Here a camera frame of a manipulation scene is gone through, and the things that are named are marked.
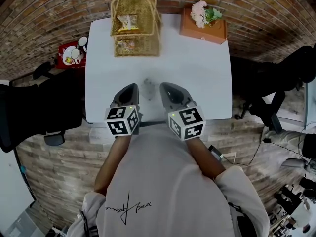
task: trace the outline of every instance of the white cup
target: white cup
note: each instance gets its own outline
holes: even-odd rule
[[[88,43],[88,38],[83,36],[79,39],[78,46],[82,47],[83,50],[87,52],[87,43]]]
[[[72,50],[70,54],[71,58],[75,60],[76,64],[79,64],[84,57],[84,54],[77,48]]]

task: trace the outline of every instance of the brick wall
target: brick wall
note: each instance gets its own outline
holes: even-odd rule
[[[199,0],[158,0],[179,13]],[[306,0],[205,0],[223,12],[231,55],[278,62],[316,42],[316,14]],[[88,35],[90,22],[109,17],[111,0],[6,0],[0,7],[0,79],[32,71],[58,46]]]

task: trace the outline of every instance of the red tray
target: red tray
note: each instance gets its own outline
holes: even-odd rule
[[[64,54],[65,50],[67,49],[67,47],[72,46],[72,45],[77,46],[78,41],[61,45],[58,48],[58,63],[57,63],[56,68],[58,68],[58,69],[85,68],[85,60],[86,60],[86,55],[87,55],[86,52],[84,52],[84,58],[81,60],[80,64],[72,64],[72,65],[68,66],[63,62],[63,54]]]

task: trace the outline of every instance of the black office chair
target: black office chair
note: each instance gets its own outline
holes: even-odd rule
[[[235,115],[235,118],[243,119],[249,110],[251,114],[259,116],[265,126],[281,132],[277,112],[285,99],[285,91],[295,88],[299,90],[303,82],[309,83],[314,80],[316,45],[314,48],[303,46],[278,64],[248,61],[246,66],[249,66],[246,75],[234,76],[233,72],[233,78],[237,80],[233,81],[233,85],[238,84],[237,87],[242,89],[241,95],[246,99],[241,116]],[[262,97],[272,93],[276,93],[272,103],[266,104]]]
[[[48,63],[39,66],[34,77],[47,68]],[[74,70],[51,74],[39,86],[0,85],[0,147],[4,152],[36,134],[45,135],[50,146],[60,145],[65,142],[65,131],[81,126],[81,121],[81,90]]]

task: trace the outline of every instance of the orange box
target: orange box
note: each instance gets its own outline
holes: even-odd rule
[[[181,15],[180,35],[193,37],[196,39],[206,40],[217,44],[222,44],[227,40],[226,21],[217,19],[213,26],[205,25],[204,28],[196,26],[195,21],[191,18],[191,9],[184,8]]]

